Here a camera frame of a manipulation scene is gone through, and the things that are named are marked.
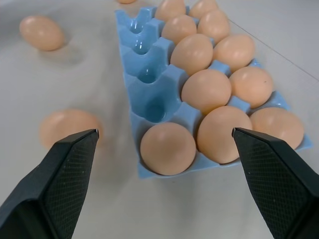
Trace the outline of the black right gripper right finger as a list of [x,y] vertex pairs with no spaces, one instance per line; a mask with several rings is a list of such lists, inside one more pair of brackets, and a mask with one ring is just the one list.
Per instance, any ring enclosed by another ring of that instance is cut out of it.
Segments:
[[281,139],[239,127],[232,137],[274,239],[319,239],[319,175]]

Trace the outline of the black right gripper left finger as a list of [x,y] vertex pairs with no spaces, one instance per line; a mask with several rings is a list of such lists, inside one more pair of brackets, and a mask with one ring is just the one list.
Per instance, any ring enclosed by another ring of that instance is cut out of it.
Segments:
[[72,239],[98,139],[90,129],[54,143],[0,206],[0,239]]

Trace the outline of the blue plastic egg tray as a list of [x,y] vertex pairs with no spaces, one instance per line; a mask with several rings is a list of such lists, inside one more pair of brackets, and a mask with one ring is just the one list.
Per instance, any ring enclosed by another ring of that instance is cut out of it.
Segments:
[[[155,18],[156,9],[155,6],[141,7],[136,17],[129,17],[124,10],[115,11],[123,77],[130,105],[131,129],[139,158],[139,177],[169,178],[208,168],[241,164],[239,158],[227,164],[218,164],[196,151],[194,161],[185,171],[165,176],[151,171],[143,163],[140,143],[149,128],[168,121],[185,127],[195,136],[204,118],[199,110],[181,101],[180,92],[189,76],[184,70],[169,65],[175,44],[161,37],[165,23]],[[249,108],[247,102],[235,96],[231,96],[227,105],[237,107],[247,115],[268,107],[291,110],[278,91],[273,91],[266,103],[256,109]]]

